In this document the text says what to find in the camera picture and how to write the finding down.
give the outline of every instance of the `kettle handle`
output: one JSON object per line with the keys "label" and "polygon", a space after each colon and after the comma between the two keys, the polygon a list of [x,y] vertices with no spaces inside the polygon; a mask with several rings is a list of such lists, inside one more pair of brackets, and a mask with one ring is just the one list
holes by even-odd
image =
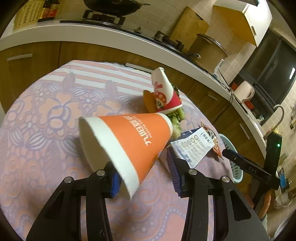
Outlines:
{"label": "kettle handle", "polygon": [[253,87],[252,85],[250,85],[250,86],[252,87],[252,89],[251,89],[251,93],[250,93],[250,95],[249,95],[246,99],[243,99],[243,100],[242,100],[243,102],[252,99],[253,96],[254,96],[254,94],[255,94],[255,89],[254,89],[254,87]]}

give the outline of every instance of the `table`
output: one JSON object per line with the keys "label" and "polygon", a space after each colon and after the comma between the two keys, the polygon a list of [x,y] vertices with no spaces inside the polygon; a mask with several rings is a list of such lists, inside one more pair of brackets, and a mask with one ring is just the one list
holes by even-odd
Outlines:
{"label": "table", "polygon": [[[145,113],[142,91],[153,91],[150,74],[119,64],[71,61],[32,84],[15,101],[0,129],[0,205],[14,230],[25,240],[35,218],[66,176],[88,177],[79,142],[77,119]],[[183,130],[205,116],[180,94],[186,120]],[[219,139],[220,149],[224,145]],[[232,177],[229,160],[208,152],[197,168],[208,177]],[[156,161],[131,201],[107,200],[114,240],[164,241],[181,239],[187,199],[174,192],[171,178]],[[81,231],[87,240],[85,204]],[[209,200],[208,240],[213,240],[213,203]]]}

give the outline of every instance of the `black pan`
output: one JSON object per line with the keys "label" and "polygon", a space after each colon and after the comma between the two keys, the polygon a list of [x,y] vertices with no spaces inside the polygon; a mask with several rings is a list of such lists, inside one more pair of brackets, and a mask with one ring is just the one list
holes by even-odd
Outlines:
{"label": "black pan", "polygon": [[114,16],[125,16],[137,11],[143,5],[150,5],[134,0],[84,0],[84,3],[90,10]]}

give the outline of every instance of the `large pot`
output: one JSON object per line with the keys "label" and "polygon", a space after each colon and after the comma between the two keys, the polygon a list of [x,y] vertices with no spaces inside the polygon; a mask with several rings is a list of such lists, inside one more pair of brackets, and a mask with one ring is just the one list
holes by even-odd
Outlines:
{"label": "large pot", "polygon": [[135,0],[84,0],[84,3],[90,10],[114,16],[125,16],[137,11],[143,5],[150,5]]}
{"label": "large pot", "polygon": [[197,34],[196,40],[191,45],[187,55],[211,74],[227,57],[227,53],[221,44],[204,34]]}

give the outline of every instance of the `silver screw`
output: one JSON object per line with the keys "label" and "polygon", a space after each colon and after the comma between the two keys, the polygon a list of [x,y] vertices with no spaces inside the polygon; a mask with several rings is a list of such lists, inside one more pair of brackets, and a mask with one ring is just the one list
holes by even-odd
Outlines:
{"label": "silver screw", "polygon": [[189,169],[188,173],[190,175],[196,175],[197,174],[197,170],[195,170],[195,169]]}
{"label": "silver screw", "polygon": [[70,183],[70,182],[72,182],[72,177],[66,177],[66,178],[64,179],[64,182],[65,182],[65,183]]}
{"label": "silver screw", "polygon": [[225,182],[225,183],[228,183],[230,181],[230,179],[227,176],[223,176],[222,181]]}
{"label": "silver screw", "polygon": [[96,174],[97,174],[98,176],[104,176],[104,175],[105,175],[105,171],[104,171],[104,170],[98,170],[98,171],[96,172]]}

